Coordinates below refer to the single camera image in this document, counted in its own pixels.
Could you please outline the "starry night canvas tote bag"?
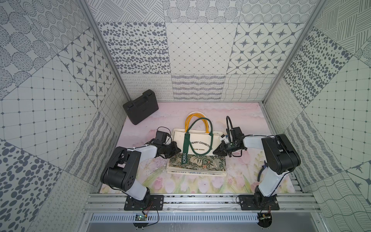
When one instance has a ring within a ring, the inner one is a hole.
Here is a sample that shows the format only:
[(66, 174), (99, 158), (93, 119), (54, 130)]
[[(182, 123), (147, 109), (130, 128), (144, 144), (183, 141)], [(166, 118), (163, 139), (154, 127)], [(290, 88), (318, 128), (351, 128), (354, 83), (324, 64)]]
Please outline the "starry night canvas tote bag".
[(226, 177), (227, 171), (218, 171), (218, 170), (196, 170), (196, 169), (186, 169), (186, 168), (177, 168), (172, 167), (168, 163), (166, 166), (166, 172), (168, 174), (183, 174), (183, 175), (194, 175), (194, 176), (217, 176), (217, 177)]

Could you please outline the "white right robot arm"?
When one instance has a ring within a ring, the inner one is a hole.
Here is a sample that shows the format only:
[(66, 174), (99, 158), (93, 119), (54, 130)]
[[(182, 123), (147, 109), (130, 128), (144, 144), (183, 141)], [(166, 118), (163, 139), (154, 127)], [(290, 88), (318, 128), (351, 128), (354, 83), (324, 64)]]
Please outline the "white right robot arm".
[(249, 148), (263, 150), (266, 157), (267, 172), (254, 192), (254, 203), (262, 208), (263, 204), (275, 202), (281, 181), (300, 166), (301, 159), (285, 134), (244, 135), (239, 127), (221, 137), (221, 144), (213, 154), (231, 157), (234, 152)]

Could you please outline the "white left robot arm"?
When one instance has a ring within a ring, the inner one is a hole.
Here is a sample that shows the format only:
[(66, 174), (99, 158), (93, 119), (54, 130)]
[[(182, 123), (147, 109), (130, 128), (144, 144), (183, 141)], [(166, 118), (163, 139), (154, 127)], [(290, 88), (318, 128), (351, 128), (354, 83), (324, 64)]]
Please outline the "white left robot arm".
[(167, 132), (157, 131), (156, 137), (137, 148), (116, 147), (101, 173), (101, 183), (120, 190), (136, 201), (147, 202), (149, 188), (136, 180), (139, 164), (157, 157), (169, 159), (181, 153)]

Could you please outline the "pink floral table mat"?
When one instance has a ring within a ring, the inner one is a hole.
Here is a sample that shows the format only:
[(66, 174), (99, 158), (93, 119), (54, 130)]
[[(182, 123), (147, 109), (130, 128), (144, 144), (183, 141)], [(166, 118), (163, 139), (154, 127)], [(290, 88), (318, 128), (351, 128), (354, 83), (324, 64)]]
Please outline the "pink floral table mat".
[[(158, 106), (158, 111), (138, 125), (127, 119), (117, 145), (136, 148), (153, 139), (157, 130), (183, 128), (192, 112), (204, 114), (216, 131), (225, 132), (226, 116), (229, 116), (244, 134), (271, 134), (258, 103), (161, 102)], [(168, 174), (168, 161), (155, 158), (140, 164), (136, 180), (152, 193), (252, 193), (259, 184), (257, 177), (264, 160), (264, 152), (259, 149), (236, 152), (226, 159), (227, 175), (216, 177)]]

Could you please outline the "black plastic tool case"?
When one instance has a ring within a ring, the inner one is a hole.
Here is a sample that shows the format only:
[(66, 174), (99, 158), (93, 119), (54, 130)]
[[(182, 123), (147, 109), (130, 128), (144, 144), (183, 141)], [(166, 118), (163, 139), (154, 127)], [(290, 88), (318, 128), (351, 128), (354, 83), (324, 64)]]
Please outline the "black plastic tool case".
[(123, 108), (134, 125), (138, 125), (159, 109), (156, 95), (152, 90), (147, 90), (137, 99), (123, 104)]

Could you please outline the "left circuit board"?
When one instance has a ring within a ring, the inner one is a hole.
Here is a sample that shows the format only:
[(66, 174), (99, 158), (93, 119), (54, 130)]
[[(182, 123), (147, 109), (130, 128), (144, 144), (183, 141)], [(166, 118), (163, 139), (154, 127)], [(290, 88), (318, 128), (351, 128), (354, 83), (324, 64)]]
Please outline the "left circuit board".
[(133, 225), (136, 228), (144, 228), (148, 225), (147, 217), (144, 215), (137, 214), (135, 216), (135, 220), (133, 222)]

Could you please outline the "circuit board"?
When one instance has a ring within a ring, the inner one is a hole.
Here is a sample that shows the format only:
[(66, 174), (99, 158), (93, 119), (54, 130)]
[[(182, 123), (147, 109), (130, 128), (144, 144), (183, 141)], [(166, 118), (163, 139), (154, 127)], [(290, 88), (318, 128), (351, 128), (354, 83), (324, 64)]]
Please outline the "circuit board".
[(272, 224), (271, 213), (259, 213), (258, 214), (258, 225), (262, 228), (268, 228)]
[(148, 225), (147, 217), (144, 215), (137, 214), (135, 216), (135, 220), (133, 222), (133, 225), (136, 228), (144, 228)]

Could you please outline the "right circuit board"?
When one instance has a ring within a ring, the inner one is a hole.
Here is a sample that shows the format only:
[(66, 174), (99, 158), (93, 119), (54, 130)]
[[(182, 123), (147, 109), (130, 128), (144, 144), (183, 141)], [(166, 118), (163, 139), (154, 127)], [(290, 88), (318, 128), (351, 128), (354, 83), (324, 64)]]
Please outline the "right circuit board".
[(268, 228), (272, 224), (271, 213), (259, 213), (258, 214), (258, 225), (262, 228)]

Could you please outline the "blue handled pliers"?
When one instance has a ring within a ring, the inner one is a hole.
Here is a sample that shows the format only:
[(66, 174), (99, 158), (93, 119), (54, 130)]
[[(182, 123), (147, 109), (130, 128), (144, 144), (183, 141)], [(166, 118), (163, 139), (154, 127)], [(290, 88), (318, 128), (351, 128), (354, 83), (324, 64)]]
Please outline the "blue handled pliers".
[(264, 162), (264, 164), (262, 165), (259, 173), (258, 173), (258, 177), (257, 177), (257, 182), (260, 182), (261, 181), (261, 176), (262, 176), (262, 173), (263, 171), (268, 167), (268, 164), (267, 162)]

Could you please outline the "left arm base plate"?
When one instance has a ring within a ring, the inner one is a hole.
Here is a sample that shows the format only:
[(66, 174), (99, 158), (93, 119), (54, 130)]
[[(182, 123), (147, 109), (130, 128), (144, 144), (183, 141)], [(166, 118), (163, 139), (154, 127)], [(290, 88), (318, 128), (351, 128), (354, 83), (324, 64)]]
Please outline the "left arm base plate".
[(141, 201), (133, 197), (127, 197), (125, 201), (125, 211), (144, 211), (150, 207), (150, 211), (162, 211), (164, 195), (147, 195)]

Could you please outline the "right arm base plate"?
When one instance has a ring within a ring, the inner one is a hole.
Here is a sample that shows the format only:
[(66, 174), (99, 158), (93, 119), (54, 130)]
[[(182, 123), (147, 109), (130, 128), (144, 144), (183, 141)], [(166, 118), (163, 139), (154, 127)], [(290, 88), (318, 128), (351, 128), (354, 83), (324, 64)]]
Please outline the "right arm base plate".
[(238, 195), (236, 197), (237, 204), (240, 205), (241, 210), (279, 210), (280, 206), (276, 199), (277, 195), (271, 197), (259, 197), (255, 195)]

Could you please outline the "aluminium mounting rail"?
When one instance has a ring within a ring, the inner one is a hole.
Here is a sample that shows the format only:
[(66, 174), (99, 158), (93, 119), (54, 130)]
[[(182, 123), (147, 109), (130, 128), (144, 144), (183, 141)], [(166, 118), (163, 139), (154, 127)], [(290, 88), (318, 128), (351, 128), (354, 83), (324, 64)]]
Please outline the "aluminium mounting rail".
[[(260, 212), (253, 203), (254, 196), (247, 194), (164, 194), (152, 195), (149, 204), (152, 211), (158, 207), (160, 213), (165, 212)], [(269, 206), (264, 203), (264, 211), (287, 213), (320, 212), (319, 204), (310, 193), (283, 193)], [(119, 213), (122, 211), (137, 211), (143, 209), (124, 194), (91, 194), (83, 207), (84, 213)]]

